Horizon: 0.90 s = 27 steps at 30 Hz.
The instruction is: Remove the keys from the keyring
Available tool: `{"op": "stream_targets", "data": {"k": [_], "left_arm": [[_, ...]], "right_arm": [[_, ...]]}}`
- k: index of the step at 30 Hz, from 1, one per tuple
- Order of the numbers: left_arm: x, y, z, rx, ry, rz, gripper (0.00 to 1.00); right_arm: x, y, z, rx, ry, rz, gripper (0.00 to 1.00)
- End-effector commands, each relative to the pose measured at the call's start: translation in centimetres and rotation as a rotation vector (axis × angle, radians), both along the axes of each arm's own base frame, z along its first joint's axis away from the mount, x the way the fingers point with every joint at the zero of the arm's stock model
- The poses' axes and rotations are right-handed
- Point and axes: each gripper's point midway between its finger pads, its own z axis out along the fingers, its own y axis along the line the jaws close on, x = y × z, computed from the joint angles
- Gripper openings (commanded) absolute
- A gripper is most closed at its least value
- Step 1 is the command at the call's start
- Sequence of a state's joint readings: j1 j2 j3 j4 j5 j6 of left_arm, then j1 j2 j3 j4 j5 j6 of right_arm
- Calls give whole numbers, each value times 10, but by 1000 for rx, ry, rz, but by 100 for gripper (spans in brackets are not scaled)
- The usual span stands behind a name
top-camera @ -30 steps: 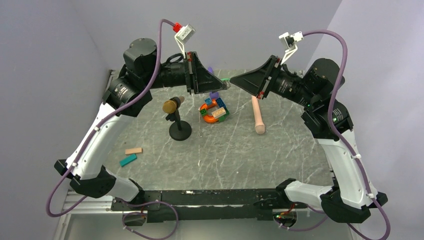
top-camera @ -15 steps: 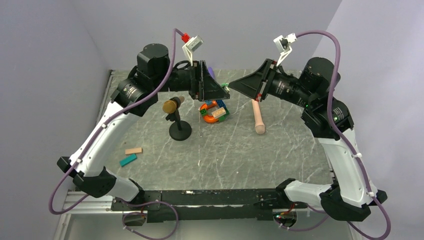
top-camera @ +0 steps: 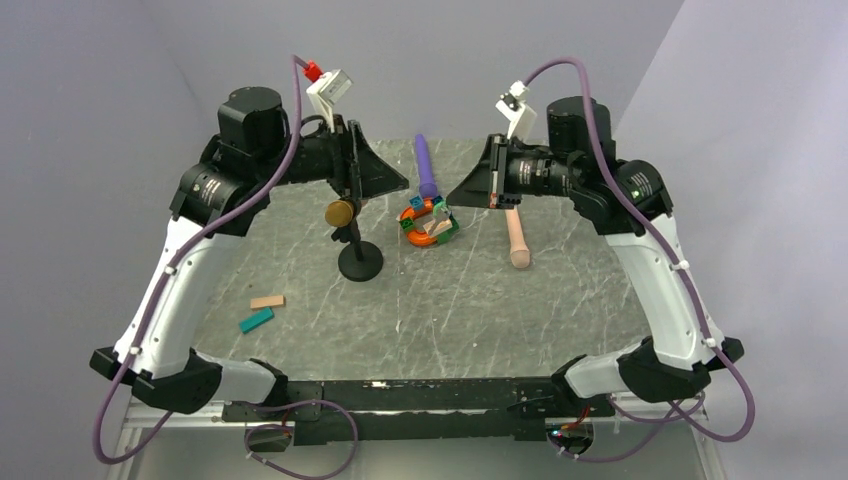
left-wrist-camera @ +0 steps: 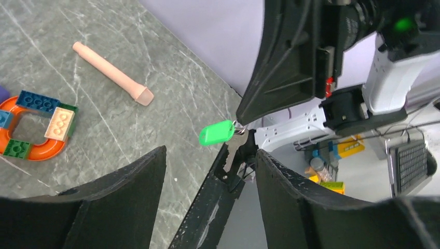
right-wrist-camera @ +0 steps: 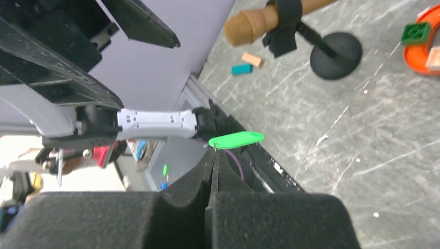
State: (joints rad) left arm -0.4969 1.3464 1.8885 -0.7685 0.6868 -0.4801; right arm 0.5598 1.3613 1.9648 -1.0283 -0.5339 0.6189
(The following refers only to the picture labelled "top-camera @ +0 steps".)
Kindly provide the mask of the green plastic key tag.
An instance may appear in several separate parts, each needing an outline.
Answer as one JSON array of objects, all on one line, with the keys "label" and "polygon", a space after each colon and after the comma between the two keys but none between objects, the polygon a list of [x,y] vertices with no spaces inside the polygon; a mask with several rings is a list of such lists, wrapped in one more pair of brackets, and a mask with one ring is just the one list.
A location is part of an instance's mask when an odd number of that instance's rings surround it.
[{"label": "green plastic key tag", "polygon": [[450,221],[451,210],[446,203],[440,202],[433,207],[432,216],[436,224]]}]

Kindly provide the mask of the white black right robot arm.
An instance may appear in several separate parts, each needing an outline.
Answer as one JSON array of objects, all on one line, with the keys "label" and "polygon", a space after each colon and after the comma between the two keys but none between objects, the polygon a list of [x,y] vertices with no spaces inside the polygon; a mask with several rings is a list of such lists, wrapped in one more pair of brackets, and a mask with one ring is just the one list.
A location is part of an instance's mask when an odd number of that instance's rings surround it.
[{"label": "white black right robot arm", "polygon": [[630,392],[648,403],[694,397],[744,354],[742,342],[710,324],[681,279],[683,254],[673,203],[660,173],[643,160],[619,160],[606,106],[591,104],[598,165],[581,97],[547,106],[547,145],[488,136],[477,165],[448,194],[453,207],[513,209],[528,195],[565,197],[613,249],[648,320],[640,342],[604,355],[580,355],[551,376],[553,406],[572,416],[600,395]]}]

